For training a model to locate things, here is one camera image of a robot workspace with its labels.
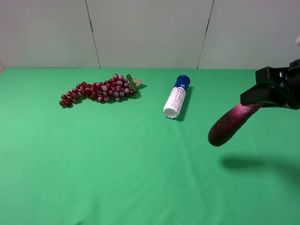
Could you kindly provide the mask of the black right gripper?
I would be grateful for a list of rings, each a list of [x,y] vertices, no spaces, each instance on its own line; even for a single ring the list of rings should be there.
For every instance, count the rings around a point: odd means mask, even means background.
[[[300,108],[300,60],[289,67],[264,67],[255,72],[256,85],[240,95],[243,106]]]

